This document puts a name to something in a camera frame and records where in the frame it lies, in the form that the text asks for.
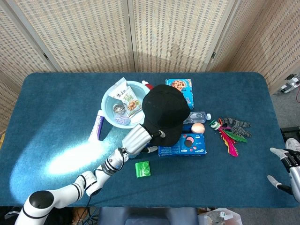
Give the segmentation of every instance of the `purple tube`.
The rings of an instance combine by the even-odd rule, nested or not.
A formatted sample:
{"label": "purple tube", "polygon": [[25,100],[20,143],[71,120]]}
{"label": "purple tube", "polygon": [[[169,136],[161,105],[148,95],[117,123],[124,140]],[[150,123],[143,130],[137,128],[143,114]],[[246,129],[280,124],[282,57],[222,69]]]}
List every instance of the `purple tube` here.
{"label": "purple tube", "polygon": [[103,114],[102,110],[99,110],[97,117],[96,117],[94,127],[92,129],[92,132],[90,133],[89,141],[98,141],[99,140],[103,121],[104,121],[104,114]]}

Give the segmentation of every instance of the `table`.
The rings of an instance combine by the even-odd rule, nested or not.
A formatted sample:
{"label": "table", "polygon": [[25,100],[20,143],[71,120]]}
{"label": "table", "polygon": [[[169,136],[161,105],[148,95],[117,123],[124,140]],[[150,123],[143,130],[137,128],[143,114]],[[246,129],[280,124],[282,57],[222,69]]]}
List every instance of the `table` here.
{"label": "table", "polygon": [[[104,123],[101,146],[87,143],[105,91],[121,77],[153,85],[165,78],[191,78],[194,111],[212,119],[249,121],[253,134],[238,143],[239,157],[227,153],[220,134],[205,124],[204,157],[129,160],[113,175],[94,206],[132,207],[294,207],[292,196],[275,189],[271,174],[289,184],[270,147],[284,142],[264,78],[258,73],[34,73],[24,83],[0,151],[0,205],[23,205],[37,190],[57,189],[95,169],[128,130]],[[151,176],[137,179],[135,163],[149,161]],[[71,206],[84,206],[87,195]]]}

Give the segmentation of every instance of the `plastic bottle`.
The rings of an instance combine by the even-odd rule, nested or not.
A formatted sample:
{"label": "plastic bottle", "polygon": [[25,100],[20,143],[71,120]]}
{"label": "plastic bottle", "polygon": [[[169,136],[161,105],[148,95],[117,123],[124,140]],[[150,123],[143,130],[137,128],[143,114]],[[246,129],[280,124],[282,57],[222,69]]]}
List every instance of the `plastic bottle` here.
{"label": "plastic bottle", "polygon": [[212,211],[207,216],[211,219],[212,225],[225,225],[224,217],[226,214],[223,211]]}
{"label": "plastic bottle", "polygon": [[207,114],[206,112],[191,112],[187,119],[183,121],[183,123],[205,123],[207,120],[210,119],[210,113]]}

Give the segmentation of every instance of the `bottle cap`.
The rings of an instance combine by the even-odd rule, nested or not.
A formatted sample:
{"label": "bottle cap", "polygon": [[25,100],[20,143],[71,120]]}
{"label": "bottle cap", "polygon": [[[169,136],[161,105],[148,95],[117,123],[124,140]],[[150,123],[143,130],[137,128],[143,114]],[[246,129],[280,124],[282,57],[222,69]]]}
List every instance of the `bottle cap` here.
{"label": "bottle cap", "polygon": [[221,211],[221,212],[220,212],[220,217],[221,217],[221,218],[224,218],[225,216],[226,216],[226,213],[223,212],[223,211]]}

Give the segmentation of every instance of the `oreo box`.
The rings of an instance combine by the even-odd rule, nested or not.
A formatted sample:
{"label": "oreo box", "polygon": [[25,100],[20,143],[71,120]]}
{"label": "oreo box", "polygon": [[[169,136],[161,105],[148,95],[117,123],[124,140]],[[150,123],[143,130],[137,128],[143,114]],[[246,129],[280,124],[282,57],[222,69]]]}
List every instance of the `oreo box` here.
{"label": "oreo box", "polygon": [[159,156],[203,156],[206,154],[203,134],[181,134],[172,147],[158,147]]}
{"label": "oreo box", "polygon": [[191,79],[175,79],[168,78],[165,80],[166,85],[175,87],[178,89],[184,96],[187,101],[187,104],[190,109],[194,108],[194,100],[193,100],[193,90],[192,90],[192,80]]}

